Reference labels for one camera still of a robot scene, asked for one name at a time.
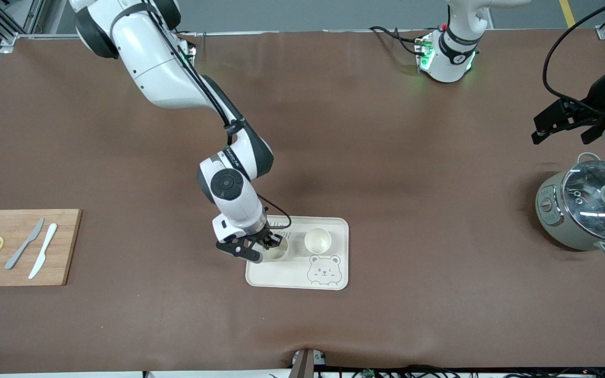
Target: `white paper cup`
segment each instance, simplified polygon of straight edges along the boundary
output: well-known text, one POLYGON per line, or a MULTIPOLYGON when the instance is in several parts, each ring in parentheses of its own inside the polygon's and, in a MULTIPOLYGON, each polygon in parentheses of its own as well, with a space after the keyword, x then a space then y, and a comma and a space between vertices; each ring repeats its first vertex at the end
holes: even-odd
POLYGON ((332 241, 331 234, 324 229, 311 229, 305 235, 305 247, 315 255, 326 253, 332 241))
POLYGON ((281 261, 288 254, 288 240, 281 236, 281 244, 271 249, 263 248, 263 261, 281 261))

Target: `rice cooker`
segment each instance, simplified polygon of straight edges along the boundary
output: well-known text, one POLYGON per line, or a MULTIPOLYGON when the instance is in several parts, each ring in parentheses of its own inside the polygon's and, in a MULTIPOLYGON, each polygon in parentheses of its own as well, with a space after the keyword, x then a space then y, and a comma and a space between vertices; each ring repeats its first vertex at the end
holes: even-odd
POLYGON ((581 153, 575 166, 540 186, 536 214, 548 234, 565 246, 605 253, 605 161, 581 153), (592 160, 581 161, 584 156, 592 160))

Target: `brown table surface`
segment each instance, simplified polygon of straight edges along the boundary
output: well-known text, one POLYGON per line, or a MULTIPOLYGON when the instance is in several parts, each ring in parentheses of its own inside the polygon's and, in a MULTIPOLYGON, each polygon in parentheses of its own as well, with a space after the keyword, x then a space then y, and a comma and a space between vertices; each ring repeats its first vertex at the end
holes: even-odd
MULTIPOLYGON (((605 255, 553 244, 539 185, 580 129, 531 143, 561 31, 490 31, 458 83, 370 33, 209 37, 197 67, 275 153, 255 182, 292 215, 345 218, 342 291, 250 287, 195 182, 225 143, 209 109, 148 103, 77 40, 0 57, 0 208, 84 211, 65 287, 0 288, 0 373, 262 369, 302 347, 353 366, 605 366, 605 255)), ((584 97, 605 41, 578 31, 552 85, 584 97)))

